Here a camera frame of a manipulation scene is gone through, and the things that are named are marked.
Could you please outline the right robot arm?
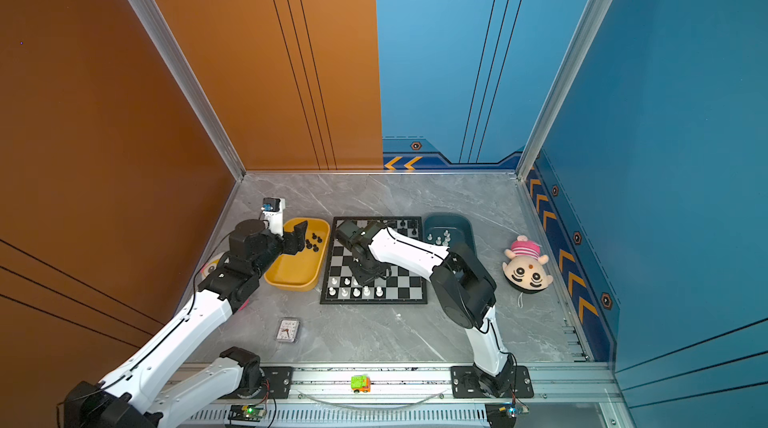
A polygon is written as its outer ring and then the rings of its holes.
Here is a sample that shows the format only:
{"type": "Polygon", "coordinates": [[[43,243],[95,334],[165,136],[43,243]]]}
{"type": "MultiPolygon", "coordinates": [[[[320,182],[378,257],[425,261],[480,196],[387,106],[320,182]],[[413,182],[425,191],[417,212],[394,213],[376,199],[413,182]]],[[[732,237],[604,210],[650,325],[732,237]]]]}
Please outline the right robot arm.
{"type": "Polygon", "coordinates": [[[393,265],[429,281],[443,312],[465,329],[473,351],[472,370],[483,393],[516,396],[518,363],[497,327],[497,284],[468,245],[425,243],[378,221],[364,227],[345,221],[336,228],[335,238],[351,252],[353,266],[366,275],[393,265]]]}

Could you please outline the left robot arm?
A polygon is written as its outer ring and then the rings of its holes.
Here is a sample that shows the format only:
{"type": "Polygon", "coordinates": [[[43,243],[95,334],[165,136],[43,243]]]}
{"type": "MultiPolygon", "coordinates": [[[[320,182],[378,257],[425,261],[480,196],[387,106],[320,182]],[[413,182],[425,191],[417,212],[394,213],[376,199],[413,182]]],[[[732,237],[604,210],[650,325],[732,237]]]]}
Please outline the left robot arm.
{"type": "Polygon", "coordinates": [[[60,427],[177,427],[211,402],[234,394],[264,396],[268,383],[258,355],[237,347],[180,384],[167,382],[190,354],[235,314],[283,255],[306,247],[308,224],[285,231],[259,219],[239,223],[229,249],[192,298],[143,347],[98,383],[81,382],[57,406],[60,427]]]}

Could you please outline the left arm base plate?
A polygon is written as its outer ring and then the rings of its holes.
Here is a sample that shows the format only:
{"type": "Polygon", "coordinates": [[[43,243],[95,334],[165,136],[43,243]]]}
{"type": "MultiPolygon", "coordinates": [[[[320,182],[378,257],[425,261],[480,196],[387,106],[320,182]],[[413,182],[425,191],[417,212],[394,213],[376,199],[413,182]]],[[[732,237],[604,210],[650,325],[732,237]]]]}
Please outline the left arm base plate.
{"type": "Polygon", "coordinates": [[[293,380],[294,368],[267,366],[245,368],[236,389],[221,399],[254,400],[287,399],[293,380]]]}

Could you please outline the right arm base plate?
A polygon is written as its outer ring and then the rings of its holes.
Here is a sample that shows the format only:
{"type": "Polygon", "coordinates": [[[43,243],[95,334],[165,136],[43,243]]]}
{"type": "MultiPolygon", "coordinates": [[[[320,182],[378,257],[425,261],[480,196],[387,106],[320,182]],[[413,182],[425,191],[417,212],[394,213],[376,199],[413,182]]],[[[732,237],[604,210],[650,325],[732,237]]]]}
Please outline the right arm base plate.
{"type": "Polygon", "coordinates": [[[507,364],[497,375],[489,375],[477,366],[450,368],[453,397],[532,399],[533,382],[526,366],[507,364]]]}

